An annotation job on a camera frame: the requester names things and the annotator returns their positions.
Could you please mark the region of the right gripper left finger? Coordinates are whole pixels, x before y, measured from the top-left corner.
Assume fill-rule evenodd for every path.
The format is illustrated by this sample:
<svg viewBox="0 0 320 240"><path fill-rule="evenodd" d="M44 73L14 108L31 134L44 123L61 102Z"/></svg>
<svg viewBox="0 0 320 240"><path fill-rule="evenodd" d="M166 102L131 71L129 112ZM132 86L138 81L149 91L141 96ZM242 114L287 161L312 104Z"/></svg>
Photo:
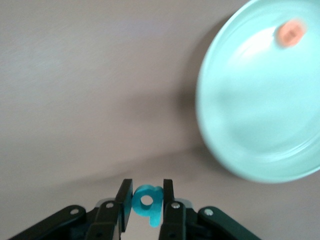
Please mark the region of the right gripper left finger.
<svg viewBox="0 0 320 240"><path fill-rule="evenodd" d="M124 179L115 196L100 200L91 211L69 205L12 240L120 240L131 213L133 181Z"/></svg>

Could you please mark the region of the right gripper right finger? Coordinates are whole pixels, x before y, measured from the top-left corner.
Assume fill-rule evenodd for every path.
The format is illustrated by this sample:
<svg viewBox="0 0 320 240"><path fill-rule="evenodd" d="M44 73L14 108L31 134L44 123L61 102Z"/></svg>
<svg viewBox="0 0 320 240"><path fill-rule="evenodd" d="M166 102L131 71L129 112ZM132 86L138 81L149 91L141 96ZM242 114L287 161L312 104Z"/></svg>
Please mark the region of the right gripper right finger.
<svg viewBox="0 0 320 240"><path fill-rule="evenodd" d="M173 181L163 180L160 240L258 240L259 237L217 207L199 211L174 196Z"/></svg>

